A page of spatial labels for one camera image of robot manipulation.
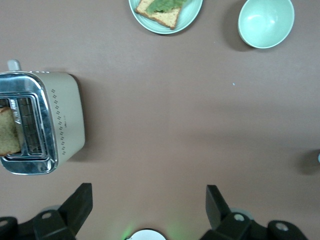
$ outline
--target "plate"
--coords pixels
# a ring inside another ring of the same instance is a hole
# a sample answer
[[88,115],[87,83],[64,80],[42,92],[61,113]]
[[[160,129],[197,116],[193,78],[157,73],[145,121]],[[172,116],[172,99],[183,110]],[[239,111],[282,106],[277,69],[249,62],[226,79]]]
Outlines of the plate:
[[131,11],[135,19],[146,29],[156,34],[174,34],[188,27],[197,17],[203,0],[188,0],[182,7],[178,21],[174,30],[162,26],[156,21],[150,20],[140,14],[135,13],[140,0],[129,0]]

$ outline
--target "toast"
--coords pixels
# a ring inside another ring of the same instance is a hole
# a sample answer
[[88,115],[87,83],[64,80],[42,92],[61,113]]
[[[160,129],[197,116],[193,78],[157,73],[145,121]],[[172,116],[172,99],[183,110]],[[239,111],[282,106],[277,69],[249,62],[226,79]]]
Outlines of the toast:
[[177,26],[178,17],[181,11],[181,7],[173,8],[168,12],[154,12],[152,14],[147,13],[147,8],[154,0],[140,0],[139,5],[136,7],[135,12],[150,20],[174,30]]
[[10,107],[0,108],[0,157],[21,150],[16,124]]

